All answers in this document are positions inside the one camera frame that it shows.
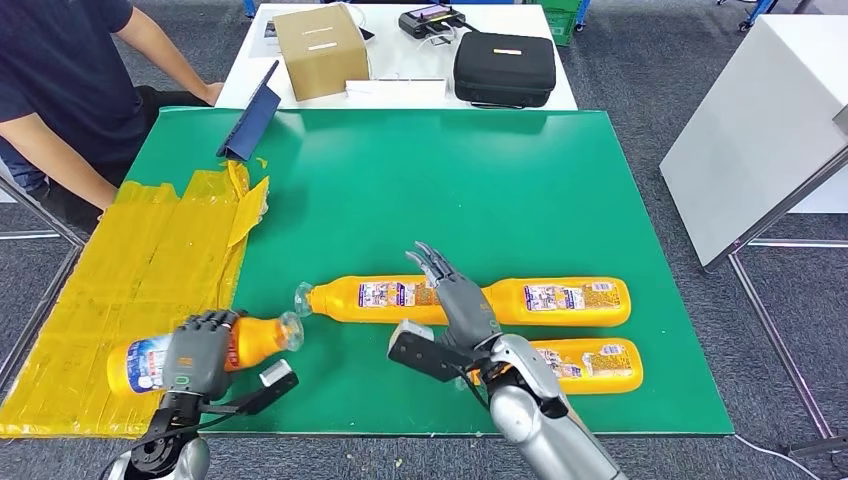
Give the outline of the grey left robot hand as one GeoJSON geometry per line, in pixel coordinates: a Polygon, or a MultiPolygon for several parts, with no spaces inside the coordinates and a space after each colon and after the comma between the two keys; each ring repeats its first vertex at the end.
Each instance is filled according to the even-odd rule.
{"type": "Polygon", "coordinates": [[[238,315],[209,310],[189,316],[172,334],[163,368],[166,392],[200,395],[210,401],[224,396],[231,384],[225,370],[231,329],[238,315]]]}

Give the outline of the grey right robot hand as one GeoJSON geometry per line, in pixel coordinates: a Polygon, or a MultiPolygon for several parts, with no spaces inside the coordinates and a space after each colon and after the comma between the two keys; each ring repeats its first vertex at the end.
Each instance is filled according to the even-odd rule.
{"type": "Polygon", "coordinates": [[[420,241],[406,256],[422,270],[434,288],[448,326],[437,343],[461,349],[477,349],[502,334],[491,304],[479,285],[456,270],[436,249],[420,241]]]}

